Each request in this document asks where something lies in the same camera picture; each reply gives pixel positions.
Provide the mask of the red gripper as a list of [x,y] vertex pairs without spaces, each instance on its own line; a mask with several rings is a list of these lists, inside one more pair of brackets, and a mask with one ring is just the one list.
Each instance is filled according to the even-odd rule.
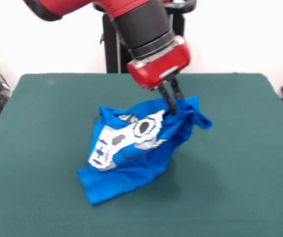
[[[141,60],[133,59],[127,64],[127,69],[134,81],[140,87],[151,90],[158,86],[158,91],[168,105],[172,115],[176,114],[176,103],[163,86],[164,81],[172,73],[177,73],[190,63],[190,51],[182,36],[175,36],[167,48]],[[174,98],[184,99],[176,78],[171,80]]]

